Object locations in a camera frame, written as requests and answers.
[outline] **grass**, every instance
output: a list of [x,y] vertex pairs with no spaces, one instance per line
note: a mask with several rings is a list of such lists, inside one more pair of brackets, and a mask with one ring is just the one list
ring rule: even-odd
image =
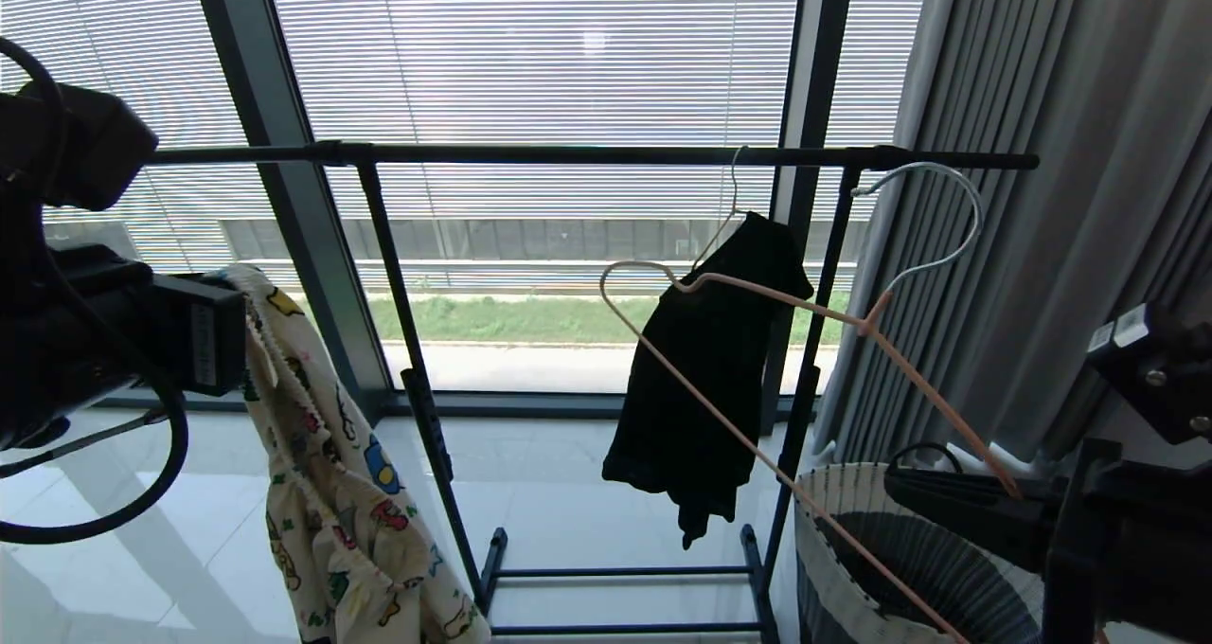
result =
[[[845,310],[847,292],[833,296],[830,308]],[[657,304],[653,297],[618,301],[624,315],[636,325],[648,319]],[[390,298],[372,298],[371,314],[381,336],[402,340],[400,320]],[[490,343],[633,343],[635,338],[601,300],[576,296],[533,296],[499,300],[427,296],[412,300],[412,315],[425,341],[474,341]],[[796,310],[791,343],[802,344],[812,315]],[[836,344],[841,325],[825,320],[822,343]]]

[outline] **sidewalk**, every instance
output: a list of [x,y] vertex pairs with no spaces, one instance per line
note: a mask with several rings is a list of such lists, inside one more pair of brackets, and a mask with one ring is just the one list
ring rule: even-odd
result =
[[[384,343],[391,375],[408,366],[402,343]],[[438,391],[554,391],[567,393],[622,393],[631,369],[634,348],[422,344],[429,381]],[[823,391],[837,359],[836,347],[817,352]],[[795,392],[804,360],[802,349],[789,349],[782,392]]]

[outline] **clothes hanger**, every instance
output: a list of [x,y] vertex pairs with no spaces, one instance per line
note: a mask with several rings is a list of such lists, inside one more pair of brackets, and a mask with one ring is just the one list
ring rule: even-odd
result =
[[715,239],[720,239],[720,235],[724,234],[724,228],[732,222],[732,218],[741,215],[741,210],[737,209],[737,195],[741,194],[741,188],[737,186],[737,159],[741,158],[741,153],[745,149],[749,149],[749,144],[741,144],[741,147],[737,148],[737,153],[732,155],[732,164],[728,166],[728,175],[732,177],[732,207],[728,209],[727,216],[720,221],[720,226],[715,228],[715,234],[711,235],[711,239],[707,240],[707,246],[703,246],[703,251],[697,256],[697,258],[694,258],[693,263],[690,264],[690,269],[698,267],[699,261],[702,261],[703,257],[707,256],[707,252],[711,250],[711,245],[715,244]]
[[699,289],[702,289],[702,286],[707,285],[707,283],[715,281],[730,286],[737,286],[748,291],[753,291],[754,293],[766,296],[767,298],[773,298],[776,301],[787,303],[789,306],[794,306],[796,308],[805,308],[818,315],[824,315],[827,318],[852,325],[857,327],[859,336],[867,336],[870,337],[873,341],[875,341],[875,343],[880,347],[881,351],[884,351],[886,355],[888,355],[888,358],[893,361],[893,364],[896,364],[905,374],[905,376],[909,377],[909,381],[913,381],[914,386],[917,386],[917,389],[921,391],[924,394],[926,394],[926,398],[930,399],[930,401],[939,410],[939,412],[943,414],[947,421],[950,422],[950,424],[957,432],[960,432],[960,435],[965,438],[968,445],[971,445],[972,449],[977,452],[977,455],[989,466],[994,475],[997,477],[997,480],[1001,481],[1002,488],[1006,489],[1006,494],[1008,494],[1012,498],[1019,500],[1022,498],[1022,494],[1018,490],[1018,485],[1016,484],[1013,477],[1010,475],[1010,472],[1006,469],[1004,463],[1001,463],[997,460],[997,457],[989,450],[989,448],[985,446],[984,441],[981,440],[981,437],[978,437],[976,432],[972,431],[970,424],[967,424],[965,420],[960,416],[960,414],[954,408],[951,408],[950,404],[947,403],[947,400],[942,397],[942,394],[939,394],[939,392],[934,388],[934,386],[931,386],[930,382],[926,381],[926,377],[922,377],[921,372],[919,372],[917,369],[914,367],[913,364],[910,364],[909,360],[907,360],[904,355],[901,354],[901,352],[896,348],[896,346],[893,346],[892,342],[888,341],[887,337],[885,337],[884,334],[881,334],[880,330],[876,327],[876,321],[879,319],[879,315],[884,312],[884,308],[887,308],[888,303],[891,302],[892,290],[897,284],[903,281],[904,278],[908,275],[921,273],[927,269],[938,268],[944,264],[951,263],[953,261],[959,258],[962,255],[962,252],[965,252],[972,246],[976,236],[979,235],[984,226],[984,213],[981,207],[981,199],[979,195],[977,194],[976,188],[972,186],[971,181],[968,181],[968,178],[966,178],[965,175],[960,173],[955,169],[943,166],[941,164],[933,164],[931,161],[917,161],[914,164],[901,166],[896,170],[892,170],[887,175],[884,175],[884,177],[880,178],[879,182],[875,182],[874,186],[871,186],[869,189],[854,190],[852,194],[857,196],[871,194],[875,190],[879,190],[879,188],[884,187],[885,183],[892,181],[892,178],[898,177],[898,175],[904,175],[909,171],[919,169],[943,175],[944,177],[951,178],[953,181],[960,183],[960,187],[964,188],[965,193],[968,196],[968,200],[972,203],[972,207],[974,211],[972,229],[970,230],[967,238],[965,238],[964,243],[960,244],[960,246],[947,257],[930,263],[925,263],[922,266],[915,266],[913,268],[905,269],[897,277],[892,278],[892,281],[888,283],[888,286],[880,295],[880,298],[876,301],[875,306],[871,307],[871,310],[867,314],[865,318],[857,318],[853,315],[847,315],[845,313],[839,313],[836,310],[830,310],[830,308],[824,308],[810,301],[796,298],[791,295],[783,293],[783,291],[770,289],[739,278],[721,275],[716,273],[702,274],[693,281],[693,284],[685,285],[681,281],[679,281],[679,278],[674,274],[671,269],[661,263],[653,263],[651,261],[618,261],[617,263],[611,263],[610,266],[606,267],[605,270],[602,270],[601,278],[599,278],[598,280],[598,290],[602,297],[602,301],[606,302],[606,306],[608,306],[611,312],[613,312],[614,315],[618,317],[618,319],[622,320],[623,324],[627,325],[629,330],[631,330],[631,334],[636,336],[640,343],[645,348],[647,348],[648,352],[652,353],[652,355],[662,365],[664,365],[664,367],[669,370],[669,372],[682,386],[685,386],[687,391],[690,391],[690,393],[694,397],[694,399],[697,399],[711,414],[711,416],[714,416],[721,424],[724,424],[724,427],[728,429],[728,432],[732,433],[732,435],[737,440],[739,440],[745,446],[745,449],[753,452],[759,461],[761,461],[767,468],[774,472],[774,475],[783,485],[788,485],[788,488],[791,489],[794,494],[796,494],[796,497],[799,497],[799,500],[806,507],[812,509],[813,513],[817,514],[819,518],[822,518],[827,524],[830,524],[834,531],[836,531],[837,535],[842,537],[842,540],[845,540],[851,547],[853,547],[854,551],[858,552],[858,554],[861,554],[861,557],[863,557],[869,564],[871,564],[875,568],[875,570],[879,570],[886,579],[888,579],[888,581],[892,582],[892,585],[896,586],[896,588],[901,591],[901,593],[904,594],[910,602],[913,602],[914,605],[921,609],[921,611],[926,614],[926,616],[930,617],[936,626],[938,626],[948,636],[951,636],[951,638],[955,639],[956,642],[966,643],[964,636],[960,634],[959,631],[955,629],[955,627],[953,627],[949,622],[947,622],[947,620],[944,620],[941,615],[938,615],[938,612],[934,611],[921,597],[919,597],[917,593],[913,591],[913,588],[902,582],[901,579],[897,579],[897,576],[891,570],[888,570],[887,566],[885,566],[879,559],[875,558],[874,554],[871,554],[865,547],[863,547],[861,541],[858,541],[845,528],[842,528],[840,523],[836,523],[836,520],[825,509],[823,509],[802,488],[800,488],[799,484],[791,480],[791,477],[788,477],[785,473],[783,473],[783,471],[779,469],[778,466],[768,456],[766,456],[766,454],[764,454],[751,440],[749,440],[749,438],[745,438],[744,433],[742,433],[741,429],[737,428],[737,426],[733,424],[732,421],[727,418],[727,416],[724,416],[724,414],[720,412],[719,408],[713,405],[711,401],[705,395],[703,395],[701,389],[694,387],[692,381],[686,378],[686,376],[682,375],[679,371],[679,369],[675,367],[674,364],[670,363],[670,360],[665,358],[664,354],[661,353],[652,344],[652,342],[648,341],[647,337],[644,336],[640,329],[636,327],[636,325],[633,324],[631,320],[629,320],[628,317],[624,315],[623,312],[618,309],[617,306],[614,306],[614,303],[610,300],[610,296],[607,296],[606,293],[606,278],[614,269],[624,267],[650,268],[663,273],[665,278],[669,279],[670,283],[673,283],[674,289],[681,291],[682,293],[693,293]]

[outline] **black shirt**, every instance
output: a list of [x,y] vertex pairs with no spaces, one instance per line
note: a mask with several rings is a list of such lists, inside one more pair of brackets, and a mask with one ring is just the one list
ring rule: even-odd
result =
[[[719,273],[807,298],[812,285],[802,260],[787,226],[749,213],[736,234],[681,281]],[[670,286],[644,336],[756,443],[771,323],[784,306],[721,283],[708,283],[694,293]],[[708,515],[732,522],[737,488],[749,481],[753,465],[753,454],[638,344],[602,478],[668,492],[680,507],[682,547],[690,548],[707,534]]]

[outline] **white tile floor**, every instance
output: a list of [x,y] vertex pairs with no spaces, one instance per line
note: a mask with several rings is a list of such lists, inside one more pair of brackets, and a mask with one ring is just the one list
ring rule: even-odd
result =
[[[93,411],[79,416],[74,431],[128,417]],[[444,420],[444,426],[480,564],[498,525],[509,534],[507,568],[736,565],[743,563],[743,523],[754,524],[765,547],[778,491],[766,472],[755,469],[738,496],[737,523],[713,519],[708,536],[684,552],[668,498],[601,480],[613,423]],[[436,488],[412,421],[384,421],[377,433],[422,513],[433,519],[430,526],[445,535],[447,555],[457,557],[448,526],[439,520]],[[782,432],[776,432],[764,448],[773,454],[781,444]],[[154,479],[166,451],[166,428],[153,427],[5,480],[0,518],[57,525],[112,512]],[[4,458],[17,457],[6,452]],[[246,416],[191,417],[185,471],[155,509],[95,540],[2,548],[0,642],[298,642],[267,547],[264,462]],[[773,588],[788,643],[797,640],[793,552],[783,553]],[[751,620],[754,610],[741,577],[531,580],[502,582],[490,617],[497,625],[697,622]],[[737,634],[642,639],[756,640]]]

